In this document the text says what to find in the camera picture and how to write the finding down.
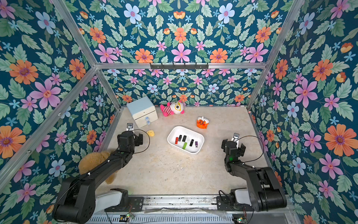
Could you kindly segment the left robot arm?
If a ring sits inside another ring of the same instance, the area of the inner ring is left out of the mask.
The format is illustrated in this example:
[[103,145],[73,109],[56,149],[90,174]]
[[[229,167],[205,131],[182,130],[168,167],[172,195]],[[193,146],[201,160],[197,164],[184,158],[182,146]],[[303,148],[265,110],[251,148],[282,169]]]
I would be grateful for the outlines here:
[[95,213],[95,191],[112,174],[125,167],[135,153],[135,147],[143,145],[143,134],[126,130],[117,136],[118,148],[95,168],[78,177],[62,182],[54,210],[57,222],[85,224]]

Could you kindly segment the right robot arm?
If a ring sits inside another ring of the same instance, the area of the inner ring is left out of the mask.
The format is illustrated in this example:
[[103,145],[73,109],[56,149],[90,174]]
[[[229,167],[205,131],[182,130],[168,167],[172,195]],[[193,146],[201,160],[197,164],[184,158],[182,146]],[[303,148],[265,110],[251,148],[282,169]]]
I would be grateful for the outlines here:
[[240,143],[241,137],[234,133],[231,140],[222,141],[225,153],[224,166],[232,175],[244,179],[245,188],[232,189],[229,194],[219,192],[222,202],[231,207],[250,205],[254,211],[269,211],[285,208],[287,198],[271,167],[256,167],[249,165],[249,161],[240,160],[244,156],[246,146]]

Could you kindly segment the pink striped plush toy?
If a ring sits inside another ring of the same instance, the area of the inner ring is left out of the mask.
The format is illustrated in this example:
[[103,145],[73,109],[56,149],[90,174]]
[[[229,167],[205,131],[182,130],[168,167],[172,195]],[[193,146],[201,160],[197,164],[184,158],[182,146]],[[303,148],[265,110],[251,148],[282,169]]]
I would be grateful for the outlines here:
[[168,102],[167,105],[160,105],[160,110],[164,117],[168,117],[175,114],[184,114],[185,105],[182,101]]

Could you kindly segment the black hook rail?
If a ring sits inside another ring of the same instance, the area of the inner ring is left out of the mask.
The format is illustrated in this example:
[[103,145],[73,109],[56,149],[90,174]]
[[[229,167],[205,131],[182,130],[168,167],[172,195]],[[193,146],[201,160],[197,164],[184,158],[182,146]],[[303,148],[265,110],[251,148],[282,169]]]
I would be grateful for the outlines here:
[[161,70],[176,70],[176,69],[187,69],[187,70],[200,70],[208,69],[208,63],[150,63],[150,69],[161,69]]

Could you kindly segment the white storage box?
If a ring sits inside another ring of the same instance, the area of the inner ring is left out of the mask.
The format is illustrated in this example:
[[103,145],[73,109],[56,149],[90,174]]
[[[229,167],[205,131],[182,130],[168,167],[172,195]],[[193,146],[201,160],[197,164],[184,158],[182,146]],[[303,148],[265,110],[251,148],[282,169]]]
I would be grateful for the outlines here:
[[[190,147],[187,143],[187,147],[185,150],[182,149],[183,145],[185,142],[182,141],[179,141],[178,144],[175,144],[175,139],[176,137],[179,137],[179,135],[182,135],[182,139],[183,139],[183,136],[186,135],[186,141],[187,142],[187,139],[194,139],[194,144],[192,147]],[[198,141],[198,148],[195,147],[195,142]],[[191,155],[196,155],[200,152],[200,150],[202,149],[203,145],[204,145],[204,142],[205,142],[205,138],[202,134],[198,133],[198,132],[195,132],[193,130],[190,130],[186,127],[183,127],[183,126],[176,126],[172,129],[172,131],[169,133],[168,137],[167,137],[167,142],[173,146],[174,148],[176,149],[179,149],[183,152],[186,152],[188,154],[191,154]]]

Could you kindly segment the aluminium frame corner post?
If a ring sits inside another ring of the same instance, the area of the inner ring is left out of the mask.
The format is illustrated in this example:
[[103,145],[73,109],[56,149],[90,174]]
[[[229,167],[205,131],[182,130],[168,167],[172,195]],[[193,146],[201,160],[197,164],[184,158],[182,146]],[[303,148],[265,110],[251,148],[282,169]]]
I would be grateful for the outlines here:
[[[247,109],[250,111],[253,107],[253,104],[255,102],[256,97],[259,94],[260,89],[262,88],[266,77],[268,76],[268,73],[270,72],[270,69],[273,66],[273,63],[275,62],[276,57],[278,56],[278,53],[284,44],[287,35],[289,31],[291,30],[291,27],[293,26],[293,23],[295,22],[296,18],[300,14],[301,7],[303,6],[305,1],[293,1],[291,8],[287,14],[287,17],[285,21],[282,24],[282,29],[280,31],[280,34],[277,36],[277,39],[268,55],[268,60],[264,63],[265,67],[263,68],[263,71],[256,82],[255,88],[251,93],[250,100],[247,105]],[[268,53],[267,49],[264,49],[264,44],[260,43],[260,45],[257,48],[250,48],[250,57],[246,57],[247,60],[250,59],[251,63],[258,63],[263,62],[263,55],[264,53]]]

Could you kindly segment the white mini drawer cabinet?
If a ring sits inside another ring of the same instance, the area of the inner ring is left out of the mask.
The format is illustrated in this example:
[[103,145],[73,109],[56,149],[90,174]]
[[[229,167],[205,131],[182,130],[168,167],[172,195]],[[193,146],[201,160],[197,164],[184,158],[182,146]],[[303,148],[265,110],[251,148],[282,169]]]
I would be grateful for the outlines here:
[[147,96],[128,103],[127,108],[138,128],[150,125],[158,119],[156,108]]

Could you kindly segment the yellow small toy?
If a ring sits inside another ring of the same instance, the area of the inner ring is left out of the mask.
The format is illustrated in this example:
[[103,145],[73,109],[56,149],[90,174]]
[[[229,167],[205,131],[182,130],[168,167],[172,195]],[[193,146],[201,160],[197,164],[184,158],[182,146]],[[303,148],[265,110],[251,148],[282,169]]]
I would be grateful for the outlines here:
[[150,136],[150,137],[154,137],[155,136],[155,132],[153,130],[148,130],[147,131],[147,134]]

